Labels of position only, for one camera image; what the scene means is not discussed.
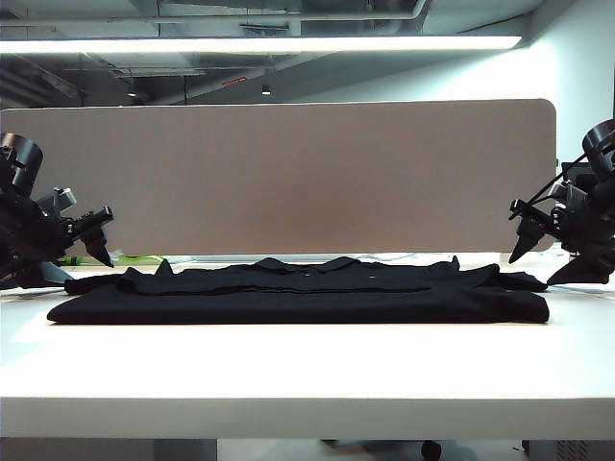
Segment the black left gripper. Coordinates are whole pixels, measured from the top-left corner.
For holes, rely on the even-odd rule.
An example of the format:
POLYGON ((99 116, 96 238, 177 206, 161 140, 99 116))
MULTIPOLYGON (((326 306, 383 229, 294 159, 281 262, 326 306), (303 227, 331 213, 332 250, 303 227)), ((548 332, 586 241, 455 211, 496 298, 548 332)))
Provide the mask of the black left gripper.
POLYGON ((109 206, 74 219, 62 212, 75 203, 72 192, 56 190, 39 202, 17 193, 1 195, 1 286, 63 287, 73 277, 57 265, 78 240, 86 252, 113 267, 103 226, 113 219, 109 206))

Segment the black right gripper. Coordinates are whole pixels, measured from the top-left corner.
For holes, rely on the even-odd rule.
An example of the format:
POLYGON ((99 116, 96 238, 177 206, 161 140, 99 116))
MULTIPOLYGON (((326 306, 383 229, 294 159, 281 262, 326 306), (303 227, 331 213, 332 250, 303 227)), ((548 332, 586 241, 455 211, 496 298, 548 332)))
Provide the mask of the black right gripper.
POLYGON ((508 262, 516 262, 548 234, 575 256, 550 276, 548 285, 601 283, 601 270, 614 268, 614 191, 566 189, 550 197, 562 206, 549 214, 521 199, 512 202, 510 210, 522 220, 508 262))

